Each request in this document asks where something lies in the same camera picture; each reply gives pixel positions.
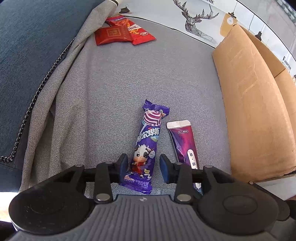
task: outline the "snack wrapper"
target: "snack wrapper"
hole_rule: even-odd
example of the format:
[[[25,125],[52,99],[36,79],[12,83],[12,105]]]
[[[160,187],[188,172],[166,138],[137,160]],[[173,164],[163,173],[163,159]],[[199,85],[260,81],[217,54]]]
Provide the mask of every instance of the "snack wrapper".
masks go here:
[[[178,120],[167,123],[178,162],[186,163],[191,169],[199,169],[197,151],[193,138],[193,131],[189,120]],[[202,193],[201,183],[193,187]]]
[[[169,114],[170,109],[166,106],[152,104],[148,100],[145,101],[143,109],[145,113],[131,168],[120,185],[144,194],[150,194],[161,119]]]
[[[127,25],[129,32],[133,38],[132,44],[137,45],[141,43],[145,43],[151,40],[156,40],[156,38],[146,32],[145,29],[141,28],[140,26],[136,25],[131,20],[127,19],[125,16],[116,16],[112,18],[107,18],[106,23],[110,26],[121,26]]]
[[[97,45],[133,40],[127,25],[99,28],[94,34]]]

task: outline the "orange snack packet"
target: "orange snack packet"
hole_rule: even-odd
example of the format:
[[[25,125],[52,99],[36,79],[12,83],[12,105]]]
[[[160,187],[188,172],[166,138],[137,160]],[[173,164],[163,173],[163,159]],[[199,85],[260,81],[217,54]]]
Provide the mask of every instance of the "orange snack packet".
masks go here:
[[[97,45],[133,40],[127,25],[99,28],[94,34]]]
[[[131,33],[131,36],[133,38],[133,41],[132,41],[133,45],[145,43],[145,42],[156,39],[152,34],[146,32],[145,29],[136,25],[134,22],[127,19],[125,16],[116,16],[112,18],[107,18],[106,23],[108,23],[110,26],[127,25],[128,30]]]

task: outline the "purple candy wrapper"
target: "purple candy wrapper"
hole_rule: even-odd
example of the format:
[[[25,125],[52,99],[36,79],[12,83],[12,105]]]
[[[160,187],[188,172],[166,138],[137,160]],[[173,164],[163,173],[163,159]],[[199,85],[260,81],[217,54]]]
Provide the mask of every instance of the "purple candy wrapper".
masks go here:
[[[143,109],[145,113],[131,168],[120,185],[144,194],[150,194],[161,119],[169,114],[170,109],[166,106],[152,104],[148,100],[145,101]]]
[[[190,121],[179,120],[168,122],[167,128],[174,144],[178,162],[186,163],[192,169],[199,169]],[[193,187],[202,193],[201,183],[195,183]]]

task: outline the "gray ribbed plate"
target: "gray ribbed plate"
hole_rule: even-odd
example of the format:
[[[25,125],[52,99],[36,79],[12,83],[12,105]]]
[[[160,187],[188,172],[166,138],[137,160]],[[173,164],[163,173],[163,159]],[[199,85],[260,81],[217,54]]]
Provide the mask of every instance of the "gray ribbed plate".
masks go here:
[[[10,241],[259,241],[272,240],[269,233],[237,237],[205,225],[189,205],[174,203],[170,196],[119,195],[111,204],[95,207],[89,218],[66,233],[36,236],[18,232]]]

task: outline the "gray sofa cushion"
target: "gray sofa cushion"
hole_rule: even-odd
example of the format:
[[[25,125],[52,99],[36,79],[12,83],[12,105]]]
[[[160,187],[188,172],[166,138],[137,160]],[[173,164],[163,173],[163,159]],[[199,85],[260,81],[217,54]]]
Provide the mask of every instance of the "gray sofa cushion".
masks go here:
[[[128,42],[96,46],[91,31],[101,24],[102,11],[91,13],[67,58],[37,99],[21,190],[78,163],[92,168],[100,162],[115,161],[121,153],[131,158],[146,98],[170,107],[161,127],[152,194],[174,191],[173,186],[164,184],[159,170],[161,153],[176,160],[167,121],[190,120],[200,166],[210,164],[230,172],[225,111],[213,48],[136,18],[133,21],[156,41],[137,46]],[[51,108],[44,104],[52,101]],[[132,193],[117,184],[113,190]]]
[[[103,0],[0,3],[0,156],[9,156],[29,104],[59,54]],[[18,191],[27,128],[15,160],[0,163],[0,191]]]

